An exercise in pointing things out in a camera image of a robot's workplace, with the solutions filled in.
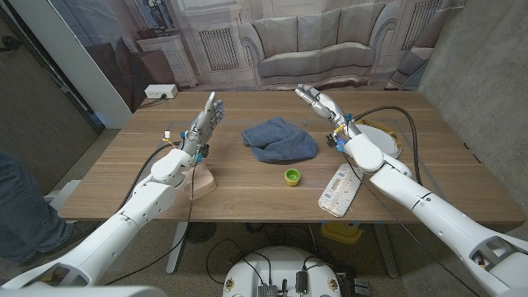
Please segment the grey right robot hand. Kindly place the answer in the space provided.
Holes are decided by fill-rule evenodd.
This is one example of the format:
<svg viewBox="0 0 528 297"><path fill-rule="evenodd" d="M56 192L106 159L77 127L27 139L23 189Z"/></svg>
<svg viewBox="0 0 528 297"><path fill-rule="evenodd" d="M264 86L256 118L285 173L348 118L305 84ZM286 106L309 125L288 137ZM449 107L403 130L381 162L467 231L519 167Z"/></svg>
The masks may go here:
<svg viewBox="0 0 528 297"><path fill-rule="evenodd" d="M328 120L335 130L341 128L341 132L347 138L351 139L361 133L329 95L307 84L299 84L295 93L312 108L317 116Z"/></svg>

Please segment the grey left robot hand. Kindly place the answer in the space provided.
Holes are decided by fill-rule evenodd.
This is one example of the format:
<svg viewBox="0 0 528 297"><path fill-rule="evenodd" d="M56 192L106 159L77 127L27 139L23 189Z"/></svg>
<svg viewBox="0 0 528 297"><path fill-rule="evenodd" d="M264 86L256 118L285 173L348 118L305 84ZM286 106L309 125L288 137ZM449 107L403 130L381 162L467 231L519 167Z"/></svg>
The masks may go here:
<svg viewBox="0 0 528 297"><path fill-rule="evenodd" d="M224 117L223 102L216 98L216 92L212 92L204 109L191 122L179 149L191 156L197 155L207 145L215 127Z"/></svg>

